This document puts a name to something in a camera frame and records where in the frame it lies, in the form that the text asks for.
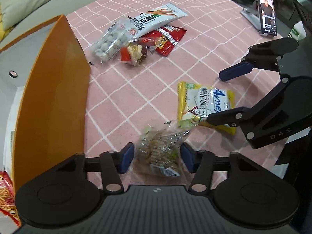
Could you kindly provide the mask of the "clear biscuit snack bag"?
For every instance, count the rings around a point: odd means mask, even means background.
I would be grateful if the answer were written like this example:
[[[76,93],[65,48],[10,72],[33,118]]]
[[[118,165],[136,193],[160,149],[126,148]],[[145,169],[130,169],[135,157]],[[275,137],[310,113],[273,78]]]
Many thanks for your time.
[[[134,170],[163,177],[182,174],[180,146],[194,124],[189,120],[147,124],[135,146]]]

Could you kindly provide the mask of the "yellow white snack bag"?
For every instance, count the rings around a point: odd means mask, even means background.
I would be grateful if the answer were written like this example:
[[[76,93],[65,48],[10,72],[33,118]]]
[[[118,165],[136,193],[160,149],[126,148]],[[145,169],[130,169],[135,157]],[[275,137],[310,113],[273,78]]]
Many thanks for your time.
[[[229,125],[211,125],[208,115],[219,113],[235,107],[235,94],[231,90],[207,87],[201,84],[181,81],[178,90],[177,120],[188,121],[193,126],[200,125],[236,134],[236,128]]]

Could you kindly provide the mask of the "red fries snack bag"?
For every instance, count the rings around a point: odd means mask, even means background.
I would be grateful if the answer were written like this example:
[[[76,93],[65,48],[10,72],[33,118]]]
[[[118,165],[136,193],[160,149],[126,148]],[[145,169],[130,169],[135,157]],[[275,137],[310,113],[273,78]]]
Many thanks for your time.
[[[14,200],[14,188],[11,178],[6,171],[1,171],[0,173],[0,203],[1,203],[1,213],[10,217],[13,222],[20,227],[21,221],[17,214],[17,209]]]

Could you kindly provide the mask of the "grey phone stand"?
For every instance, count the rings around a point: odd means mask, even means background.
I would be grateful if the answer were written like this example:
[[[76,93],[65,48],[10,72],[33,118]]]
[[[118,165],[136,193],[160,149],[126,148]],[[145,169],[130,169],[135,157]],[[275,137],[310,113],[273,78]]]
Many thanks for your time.
[[[254,14],[253,12],[251,12],[250,10],[246,8],[243,8],[241,10],[241,15],[245,19],[247,19],[249,23],[251,23],[251,25],[258,31],[259,34],[263,34],[262,33],[262,21],[256,14]]]

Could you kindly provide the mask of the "pink grid tablecloth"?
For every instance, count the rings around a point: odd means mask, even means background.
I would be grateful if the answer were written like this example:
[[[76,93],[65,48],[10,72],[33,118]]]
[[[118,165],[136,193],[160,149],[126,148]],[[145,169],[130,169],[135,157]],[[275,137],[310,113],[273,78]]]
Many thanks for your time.
[[[238,106],[251,107],[280,80],[272,71],[253,70],[229,82],[219,71],[240,61],[249,46],[263,42],[230,0],[98,0],[67,16],[85,54],[115,21],[173,3],[187,16],[174,25],[186,34],[163,57],[154,54],[142,66],[120,61],[91,67],[86,108],[85,154],[97,157],[136,142],[151,121],[177,117],[180,81],[199,83],[235,94]]]

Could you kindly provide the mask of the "smartphone on stand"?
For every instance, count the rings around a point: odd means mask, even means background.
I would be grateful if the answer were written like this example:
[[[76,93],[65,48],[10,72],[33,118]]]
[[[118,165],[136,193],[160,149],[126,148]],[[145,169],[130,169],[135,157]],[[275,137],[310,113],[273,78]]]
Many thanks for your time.
[[[277,36],[276,13],[273,0],[257,0],[262,34]]]

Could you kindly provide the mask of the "red chili snack packet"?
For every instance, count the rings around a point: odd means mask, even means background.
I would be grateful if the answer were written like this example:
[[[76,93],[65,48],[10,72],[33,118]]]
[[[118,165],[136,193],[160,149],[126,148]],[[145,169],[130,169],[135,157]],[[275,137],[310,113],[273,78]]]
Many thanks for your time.
[[[145,34],[144,38],[155,40],[156,52],[167,57],[175,46],[181,41],[187,30],[180,27],[165,25],[159,29],[153,30]]]

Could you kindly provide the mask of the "small clear mixed snack bag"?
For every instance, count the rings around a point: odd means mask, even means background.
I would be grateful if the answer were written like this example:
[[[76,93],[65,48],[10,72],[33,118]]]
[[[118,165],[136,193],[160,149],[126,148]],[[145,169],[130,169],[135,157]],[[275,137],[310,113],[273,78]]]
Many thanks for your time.
[[[120,50],[122,62],[133,66],[143,64],[156,50],[154,42],[133,41]]]

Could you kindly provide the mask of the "orange-rimmed white storage box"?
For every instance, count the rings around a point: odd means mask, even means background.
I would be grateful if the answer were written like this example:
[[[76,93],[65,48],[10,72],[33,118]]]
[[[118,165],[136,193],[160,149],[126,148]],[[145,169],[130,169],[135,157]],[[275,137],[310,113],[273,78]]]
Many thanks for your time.
[[[85,112],[90,66],[67,18],[56,16],[1,49],[2,170],[21,221],[42,228],[92,213]]]

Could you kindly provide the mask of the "white breadstick snack bag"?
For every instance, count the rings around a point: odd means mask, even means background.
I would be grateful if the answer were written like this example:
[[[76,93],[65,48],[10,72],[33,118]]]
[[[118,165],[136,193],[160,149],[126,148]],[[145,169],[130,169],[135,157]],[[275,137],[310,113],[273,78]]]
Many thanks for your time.
[[[130,36],[141,37],[187,15],[173,3],[167,3],[134,18],[127,18],[125,29]]]

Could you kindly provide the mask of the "clear bag white candies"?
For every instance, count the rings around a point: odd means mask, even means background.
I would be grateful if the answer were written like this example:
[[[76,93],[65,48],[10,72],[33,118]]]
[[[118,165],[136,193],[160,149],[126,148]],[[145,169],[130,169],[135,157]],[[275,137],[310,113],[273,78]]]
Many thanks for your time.
[[[102,63],[106,63],[116,56],[120,49],[131,39],[126,29],[127,25],[128,21],[122,19],[108,28],[102,37],[91,46],[93,57]]]

